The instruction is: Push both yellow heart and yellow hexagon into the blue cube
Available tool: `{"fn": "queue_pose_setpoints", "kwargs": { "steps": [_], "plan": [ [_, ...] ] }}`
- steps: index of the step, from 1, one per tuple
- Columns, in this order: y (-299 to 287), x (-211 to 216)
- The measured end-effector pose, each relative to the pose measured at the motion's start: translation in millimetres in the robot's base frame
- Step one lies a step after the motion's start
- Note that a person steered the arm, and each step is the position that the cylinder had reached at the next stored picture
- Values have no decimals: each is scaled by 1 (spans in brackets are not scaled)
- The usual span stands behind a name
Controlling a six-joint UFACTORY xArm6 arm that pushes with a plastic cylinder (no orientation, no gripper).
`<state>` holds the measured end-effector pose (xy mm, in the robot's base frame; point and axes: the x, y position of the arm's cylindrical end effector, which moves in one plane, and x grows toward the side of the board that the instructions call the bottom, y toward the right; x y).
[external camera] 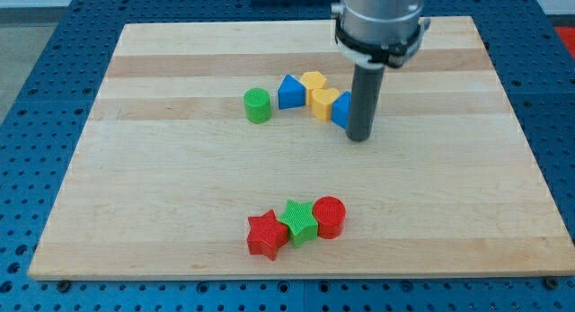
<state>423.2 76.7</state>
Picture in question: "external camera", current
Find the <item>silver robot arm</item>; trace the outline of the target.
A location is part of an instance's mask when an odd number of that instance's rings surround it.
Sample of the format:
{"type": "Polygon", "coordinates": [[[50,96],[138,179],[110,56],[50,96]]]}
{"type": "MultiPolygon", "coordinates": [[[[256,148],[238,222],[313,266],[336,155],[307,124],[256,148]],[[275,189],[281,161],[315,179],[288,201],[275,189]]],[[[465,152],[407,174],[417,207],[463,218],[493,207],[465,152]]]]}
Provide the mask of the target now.
{"type": "Polygon", "coordinates": [[[429,28],[423,6],[424,0],[339,0],[332,4],[338,49],[365,69],[402,67],[429,28]]]}

